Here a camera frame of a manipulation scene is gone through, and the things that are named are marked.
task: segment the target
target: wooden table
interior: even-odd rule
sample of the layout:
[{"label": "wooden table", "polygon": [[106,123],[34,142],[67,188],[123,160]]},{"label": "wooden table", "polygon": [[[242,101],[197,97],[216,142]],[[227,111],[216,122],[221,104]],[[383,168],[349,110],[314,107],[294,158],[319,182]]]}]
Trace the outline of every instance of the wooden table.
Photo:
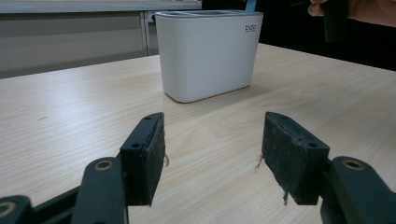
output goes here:
[{"label": "wooden table", "polygon": [[158,56],[0,80],[0,197],[33,205],[116,156],[144,116],[165,114],[170,165],[131,223],[320,223],[319,206],[283,204],[264,163],[265,111],[370,163],[396,191],[396,73],[259,45],[251,85],[191,104],[164,94]]}]

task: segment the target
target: wood grain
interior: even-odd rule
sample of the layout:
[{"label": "wood grain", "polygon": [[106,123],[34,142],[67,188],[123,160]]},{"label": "wood grain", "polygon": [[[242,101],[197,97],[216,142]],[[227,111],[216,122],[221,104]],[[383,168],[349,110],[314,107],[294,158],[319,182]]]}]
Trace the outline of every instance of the wood grain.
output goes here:
[{"label": "wood grain", "polygon": [[37,205],[116,156],[137,122],[165,114],[170,159],[151,207],[131,223],[320,223],[319,206],[283,205],[259,168],[265,111],[370,163],[396,191],[396,73],[259,45],[251,85],[191,104],[163,93],[159,57],[0,80],[0,197]]}]

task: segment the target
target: gray wall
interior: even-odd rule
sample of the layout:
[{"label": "gray wall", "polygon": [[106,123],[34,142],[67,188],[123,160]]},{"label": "gray wall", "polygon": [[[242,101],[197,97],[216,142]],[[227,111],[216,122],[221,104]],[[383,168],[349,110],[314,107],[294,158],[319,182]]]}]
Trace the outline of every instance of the gray wall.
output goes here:
[{"label": "gray wall", "polygon": [[1,15],[0,78],[146,56],[142,18],[139,11]]}]

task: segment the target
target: person's arm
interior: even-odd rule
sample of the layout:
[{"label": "person's arm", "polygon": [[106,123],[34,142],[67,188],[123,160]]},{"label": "person's arm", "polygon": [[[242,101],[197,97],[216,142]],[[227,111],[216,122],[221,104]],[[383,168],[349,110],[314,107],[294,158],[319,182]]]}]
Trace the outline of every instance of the person's arm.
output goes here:
[{"label": "person's arm", "polygon": [[[311,16],[323,16],[322,4],[328,0],[311,0]],[[348,0],[348,17],[356,21],[396,27],[396,0]]]}]

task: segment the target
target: white plastic bin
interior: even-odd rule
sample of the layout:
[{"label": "white plastic bin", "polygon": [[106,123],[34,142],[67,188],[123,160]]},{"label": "white plastic bin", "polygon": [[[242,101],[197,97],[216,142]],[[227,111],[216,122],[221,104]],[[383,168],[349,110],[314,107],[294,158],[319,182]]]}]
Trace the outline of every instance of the white plastic bin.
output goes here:
[{"label": "white plastic bin", "polygon": [[165,93],[188,103],[248,86],[262,16],[239,10],[157,12]]}]

